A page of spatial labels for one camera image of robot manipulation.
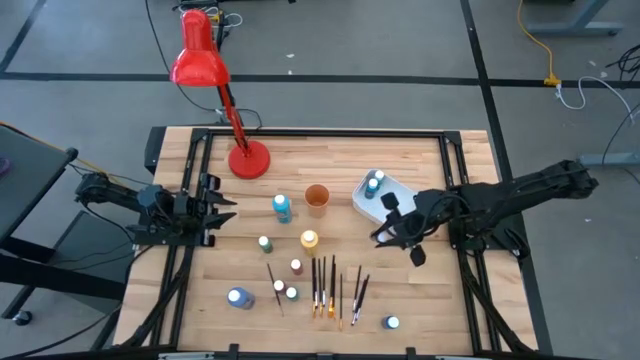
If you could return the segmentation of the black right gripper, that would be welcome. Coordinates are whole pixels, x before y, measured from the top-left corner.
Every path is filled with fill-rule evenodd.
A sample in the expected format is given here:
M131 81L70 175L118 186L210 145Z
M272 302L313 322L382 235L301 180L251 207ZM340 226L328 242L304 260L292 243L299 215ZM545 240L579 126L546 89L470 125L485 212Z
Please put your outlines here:
M389 213L386 221L370 234L370 238L376 241L377 248L409 249L413 265L424 265L426 253L421 242L453 217L452 194L440 190L419 192L413 197L415 209L404 215L400 214L399 201L394 193L383 195L381 200Z

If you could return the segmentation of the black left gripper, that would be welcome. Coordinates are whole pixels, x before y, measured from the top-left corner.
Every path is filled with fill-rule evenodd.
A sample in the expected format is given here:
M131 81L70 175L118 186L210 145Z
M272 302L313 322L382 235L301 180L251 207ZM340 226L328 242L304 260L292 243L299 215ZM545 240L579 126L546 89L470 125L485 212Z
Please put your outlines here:
M215 235L210 229L219 230L228 220L233 218L235 212L210 214L215 205L236 205L236 202L225 199L217 191L208 191L207 200L189 195L186 188L181 189L174 197L173 223L176 233L175 245L213 247ZM207 216L207 229L203 220Z

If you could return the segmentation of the white plastic storage bin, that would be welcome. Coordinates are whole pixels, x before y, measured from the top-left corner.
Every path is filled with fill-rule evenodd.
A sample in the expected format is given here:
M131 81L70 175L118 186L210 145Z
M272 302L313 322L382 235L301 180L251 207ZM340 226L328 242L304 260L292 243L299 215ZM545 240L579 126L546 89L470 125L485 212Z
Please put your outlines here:
M379 188L374 197L372 199L366 199L364 196L365 186L368 180L374 177L377 170L380 169L370 169L352 192L352 204L361 215L378 224L380 227L386 221L386 215L389 213L382 203L381 197L383 195L394 193L399 201L400 214L404 215L415 209L413 197L416 195L416 192L384 173L385 178L379 183Z

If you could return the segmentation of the large sky blue paint bottle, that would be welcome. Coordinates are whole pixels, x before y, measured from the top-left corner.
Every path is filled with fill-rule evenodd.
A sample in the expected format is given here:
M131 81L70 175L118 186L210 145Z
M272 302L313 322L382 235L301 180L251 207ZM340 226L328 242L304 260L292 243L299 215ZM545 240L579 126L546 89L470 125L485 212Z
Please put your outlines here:
M272 206L278 221L288 224L292 220L291 203L286 195L278 194L273 197Z

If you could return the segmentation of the large yellow paint bottle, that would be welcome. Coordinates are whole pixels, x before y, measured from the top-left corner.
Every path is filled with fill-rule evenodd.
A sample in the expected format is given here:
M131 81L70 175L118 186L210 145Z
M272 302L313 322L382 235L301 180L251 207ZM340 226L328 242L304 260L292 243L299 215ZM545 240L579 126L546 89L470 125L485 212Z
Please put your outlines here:
M300 235L300 243L306 254L310 257L314 257L319 243L318 234L313 230L305 230Z

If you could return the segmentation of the wide orange-bristle paintbrush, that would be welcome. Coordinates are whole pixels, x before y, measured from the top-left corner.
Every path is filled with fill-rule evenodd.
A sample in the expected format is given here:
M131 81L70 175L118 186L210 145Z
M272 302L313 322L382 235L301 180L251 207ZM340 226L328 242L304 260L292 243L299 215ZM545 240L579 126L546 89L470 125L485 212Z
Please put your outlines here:
M331 273L330 273L330 288L329 288L329 303L328 303L328 317L331 319L335 318L335 275L336 265L335 258L332 258L331 262Z

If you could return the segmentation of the terracotta orange cup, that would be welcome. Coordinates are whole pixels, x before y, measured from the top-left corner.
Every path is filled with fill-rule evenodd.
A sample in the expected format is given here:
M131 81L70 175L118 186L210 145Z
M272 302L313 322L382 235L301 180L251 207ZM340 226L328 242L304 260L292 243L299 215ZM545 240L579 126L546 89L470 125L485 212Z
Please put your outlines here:
M309 215L315 218L321 218L325 215L329 199L329 190L321 184L309 186L304 193Z

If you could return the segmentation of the red desk lamp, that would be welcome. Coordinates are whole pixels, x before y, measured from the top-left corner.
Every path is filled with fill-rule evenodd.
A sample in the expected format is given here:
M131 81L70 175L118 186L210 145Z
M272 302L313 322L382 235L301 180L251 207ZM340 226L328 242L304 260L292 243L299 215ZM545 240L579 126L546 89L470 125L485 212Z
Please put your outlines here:
M229 87L231 76L213 41L209 16L202 10L190 9L181 16L183 49L170 70L170 80L191 87L216 87L236 146L230 151L231 172L242 179L255 179L267 172L270 153L267 147L249 140Z

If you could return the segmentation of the dark grey side table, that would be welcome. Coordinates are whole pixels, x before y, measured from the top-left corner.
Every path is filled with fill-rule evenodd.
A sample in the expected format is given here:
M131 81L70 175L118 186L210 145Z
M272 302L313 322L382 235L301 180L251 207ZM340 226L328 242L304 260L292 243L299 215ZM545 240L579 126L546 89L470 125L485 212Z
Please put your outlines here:
M0 308L1 319L18 315L37 288L109 300L124 295L123 282L51 266L56 247L14 236L77 155L74 148L58 150L0 125L0 283L22 287L6 308Z

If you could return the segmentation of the grey metal floor foot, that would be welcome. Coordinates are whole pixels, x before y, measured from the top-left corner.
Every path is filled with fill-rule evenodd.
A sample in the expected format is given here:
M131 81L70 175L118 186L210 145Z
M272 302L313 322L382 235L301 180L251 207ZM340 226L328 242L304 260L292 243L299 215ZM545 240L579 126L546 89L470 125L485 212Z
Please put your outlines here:
M583 154L577 160L584 166L636 166L640 165L640 152Z

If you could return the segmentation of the black table side bracket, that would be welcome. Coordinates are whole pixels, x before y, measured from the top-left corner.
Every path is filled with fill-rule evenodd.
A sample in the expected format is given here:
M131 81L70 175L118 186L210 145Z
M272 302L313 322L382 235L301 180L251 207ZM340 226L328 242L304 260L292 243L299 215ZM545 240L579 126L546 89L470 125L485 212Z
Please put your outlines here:
M156 173L165 134L165 127L152 127L147 138L144 149L144 167L152 175Z

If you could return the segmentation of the black aluminium table frame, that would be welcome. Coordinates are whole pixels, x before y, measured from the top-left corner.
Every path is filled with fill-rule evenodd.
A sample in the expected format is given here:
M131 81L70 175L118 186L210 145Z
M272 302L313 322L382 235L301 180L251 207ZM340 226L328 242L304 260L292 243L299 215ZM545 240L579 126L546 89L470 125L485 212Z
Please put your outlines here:
M213 247L194 250L186 292L170 302L160 338L181 350L312 354L469 355L495 342L479 302L463 286L446 227L422 246L424 265L415 267L406 251L377 248L374 223L352 204L352 192L370 169L414 189L442 189L465 181L498 179L488 136L466 130L459 142L432 131L355 131L352 129L262 129L258 140L269 150L268 171L254 180L234 176L228 156L235 141L222 134L210 148L209 171L236 215L215 234ZM321 184L330 193L326 213L309 215L305 190ZM273 197L286 195L292 220L278 221ZM312 318L312 258L300 243L305 230L318 234L315 258L326 256L326 307ZM264 253L258 244L273 245ZM335 318L328 317L332 255L336 262ZM302 262L295 275L290 263ZM266 263L275 280L295 287L298 300L279 294L281 316ZM358 266L362 265L356 312L352 313ZM338 329L339 275L343 274L343 331ZM255 297L249 310L232 307L227 293L242 287ZM396 316L397 329L382 319Z

